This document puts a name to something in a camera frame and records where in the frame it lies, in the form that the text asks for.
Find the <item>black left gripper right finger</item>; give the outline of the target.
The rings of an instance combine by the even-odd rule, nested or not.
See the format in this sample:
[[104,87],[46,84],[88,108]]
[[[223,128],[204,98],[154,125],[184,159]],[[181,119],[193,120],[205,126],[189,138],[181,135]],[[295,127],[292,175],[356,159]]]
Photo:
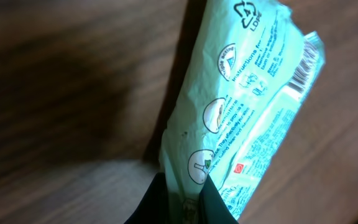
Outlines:
[[227,209],[209,175],[200,192],[198,218],[199,224],[238,224]]

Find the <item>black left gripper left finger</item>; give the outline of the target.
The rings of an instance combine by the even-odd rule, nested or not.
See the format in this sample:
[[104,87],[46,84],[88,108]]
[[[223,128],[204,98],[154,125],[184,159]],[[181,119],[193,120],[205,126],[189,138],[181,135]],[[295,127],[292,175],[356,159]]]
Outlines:
[[134,213],[124,224],[165,224],[168,218],[168,193],[165,174],[153,178]]

